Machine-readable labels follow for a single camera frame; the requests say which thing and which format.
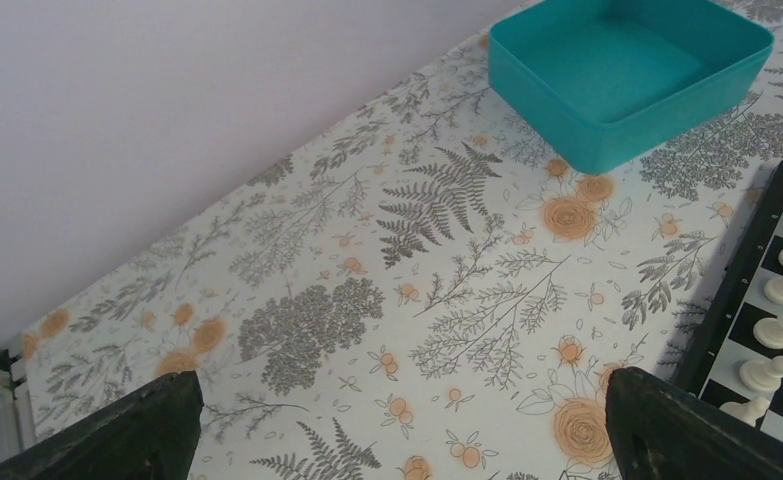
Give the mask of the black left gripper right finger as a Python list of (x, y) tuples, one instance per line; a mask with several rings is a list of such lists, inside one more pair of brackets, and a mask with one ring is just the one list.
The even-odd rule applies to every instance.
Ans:
[(638, 367), (610, 375), (605, 412), (623, 479), (783, 479), (783, 442)]

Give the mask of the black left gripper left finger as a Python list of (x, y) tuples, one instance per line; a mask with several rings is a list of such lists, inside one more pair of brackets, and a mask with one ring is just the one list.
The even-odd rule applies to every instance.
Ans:
[(169, 373), (0, 463), (0, 479), (186, 479), (203, 396)]

